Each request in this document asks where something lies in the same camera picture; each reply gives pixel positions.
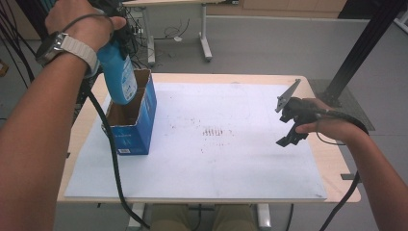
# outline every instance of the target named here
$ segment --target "white mat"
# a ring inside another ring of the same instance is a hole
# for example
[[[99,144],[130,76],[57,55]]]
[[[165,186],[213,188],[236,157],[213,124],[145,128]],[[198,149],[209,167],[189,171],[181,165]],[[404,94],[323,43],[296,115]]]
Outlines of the white mat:
[[[150,153],[119,156],[126,197],[180,201],[323,200],[309,143],[281,147],[293,123],[277,114],[287,86],[155,84]],[[110,98],[103,105],[107,108]],[[65,196],[117,197],[110,147],[97,118]]]

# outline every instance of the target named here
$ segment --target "open box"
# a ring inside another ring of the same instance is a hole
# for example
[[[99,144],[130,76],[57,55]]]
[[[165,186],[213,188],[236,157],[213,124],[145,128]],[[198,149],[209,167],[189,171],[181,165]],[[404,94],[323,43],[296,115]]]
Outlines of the open box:
[[[149,153],[156,93],[149,69],[135,70],[138,91],[127,105],[111,101],[107,119],[111,125],[118,155],[147,155]]]

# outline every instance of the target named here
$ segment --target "metal watch band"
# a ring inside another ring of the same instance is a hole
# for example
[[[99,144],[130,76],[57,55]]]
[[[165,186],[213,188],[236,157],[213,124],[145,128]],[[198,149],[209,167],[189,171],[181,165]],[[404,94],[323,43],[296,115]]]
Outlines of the metal watch band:
[[[91,74],[96,72],[99,62],[95,51],[88,45],[73,37],[70,37],[69,35],[66,35],[63,43],[61,44],[61,48],[87,62],[90,71],[87,71],[86,77],[89,77]]]

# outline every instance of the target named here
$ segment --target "person's leg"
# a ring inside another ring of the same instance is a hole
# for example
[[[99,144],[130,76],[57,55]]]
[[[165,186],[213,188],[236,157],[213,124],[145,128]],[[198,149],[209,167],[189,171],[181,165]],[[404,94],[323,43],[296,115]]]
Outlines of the person's leg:
[[[216,205],[213,231],[257,231],[249,205]]]
[[[188,205],[154,204],[150,231],[190,231]]]

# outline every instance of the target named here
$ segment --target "watch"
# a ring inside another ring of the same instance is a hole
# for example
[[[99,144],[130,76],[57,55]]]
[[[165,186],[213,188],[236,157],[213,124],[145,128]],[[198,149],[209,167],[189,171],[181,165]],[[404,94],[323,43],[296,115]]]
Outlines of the watch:
[[[54,32],[49,35],[38,48],[36,61],[39,64],[46,65],[63,52],[76,55],[88,64],[89,68],[85,75],[86,78],[96,73],[99,61],[95,51],[83,42],[70,37],[67,33]]]

